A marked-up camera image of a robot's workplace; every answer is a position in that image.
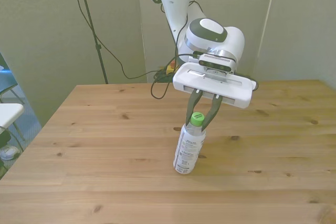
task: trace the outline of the wood knot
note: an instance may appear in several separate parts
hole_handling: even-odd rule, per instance
[[[262,173],[261,170],[249,170],[248,172],[249,173],[258,173],[258,174]]]
[[[122,114],[121,116],[122,116],[122,118],[125,119],[125,120],[128,120],[128,119],[129,119],[128,115],[126,115],[126,114]]]
[[[97,205],[97,206],[95,206],[93,212],[98,213],[102,208],[103,208],[103,205]]]
[[[233,141],[237,141],[237,140],[239,140],[239,139],[240,139],[239,136],[232,136],[232,137],[231,137],[231,140],[233,140]]]
[[[319,124],[319,121],[311,120],[310,123],[313,124],[313,125],[317,125],[317,124]]]
[[[260,115],[269,116],[269,114],[264,110],[256,110]]]
[[[309,102],[310,100],[306,97],[302,97],[302,96],[299,96],[299,98],[302,100],[302,101],[305,101],[305,102]]]
[[[70,145],[70,147],[71,148],[78,148],[78,147],[80,147],[80,144],[72,144],[72,145]]]

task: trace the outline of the wire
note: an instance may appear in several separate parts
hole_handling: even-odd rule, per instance
[[[199,2],[197,2],[195,0],[190,1],[189,6],[191,6],[193,3],[196,3],[199,6],[199,8],[201,9],[201,11],[203,12],[203,9],[201,8],[201,5],[199,4]]]
[[[194,4],[194,3],[196,3],[196,4],[199,6],[199,8],[201,9],[201,11],[203,12],[203,9],[201,8],[201,5],[200,5],[199,2],[197,2],[196,0],[192,0],[192,1],[190,1],[190,2],[189,2],[189,6],[191,6],[191,5]],[[166,13],[166,12],[163,10],[163,4],[161,4],[160,9],[161,9],[161,11],[162,11],[163,13]]]
[[[17,139],[17,137],[9,129],[6,129],[6,128],[2,127],[2,126],[0,126],[0,129],[3,129],[4,131],[7,131],[11,136],[13,136],[15,138],[15,140],[17,141],[18,145],[20,146],[22,152],[24,151],[23,148],[22,148],[22,146],[21,146],[21,144],[20,144],[19,139]]]
[[[81,12],[83,18],[85,19],[86,23],[88,24],[88,26],[89,26],[90,29],[92,30],[92,27],[91,27],[91,25],[90,25],[88,19],[86,18],[85,14],[84,14],[84,12],[83,12],[83,10],[82,10],[82,8],[81,8],[81,5],[80,5],[79,0],[77,0],[77,3],[78,3],[78,7],[79,7],[79,10],[80,10],[80,12]],[[99,37],[97,36],[97,34],[96,34],[96,38],[97,38],[97,40],[101,43],[101,45],[103,46],[103,48],[105,48],[105,50],[106,50],[107,52],[109,52],[109,53],[114,57],[114,59],[120,64],[122,73],[123,73],[123,75],[124,75],[127,79],[129,79],[129,80],[137,79],[137,78],[146,76],[146,75],[149,74],[149,73],[158,72],[158,71],[149,71],[149,72],[144,73],[144,74],[142,74],[142,75],[140,75],[140,76],[136,76],[136,77],[128,77],[128,76],[126,75],[125,71],[124,71],[124,67],[123,67],[123,64],[121,63],[121,61],[114,55],[114,53],[111,52],[110,49],[107,48],[107,46],[105,46],[105,44],[99,39]]]

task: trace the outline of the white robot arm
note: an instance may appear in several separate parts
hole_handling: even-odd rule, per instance
[[[200,55],[180,56],[186,63],[173,78],[175,89],[198,91],[206,98],[222,97],[222,103],[248,107],[257,83],[234,75],[244,50],[243,33],[206,18],[199,5],[190,4],[193,0],[153,1],[164,6],[178,54]]]

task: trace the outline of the wood grain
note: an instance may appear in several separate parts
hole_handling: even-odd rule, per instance
[[[172,160],[188,94],[149,90],[77,86],[0,181],[1,221],[335,223],[335,91],[261,83],[249,108],[222,105],[183,176]]]

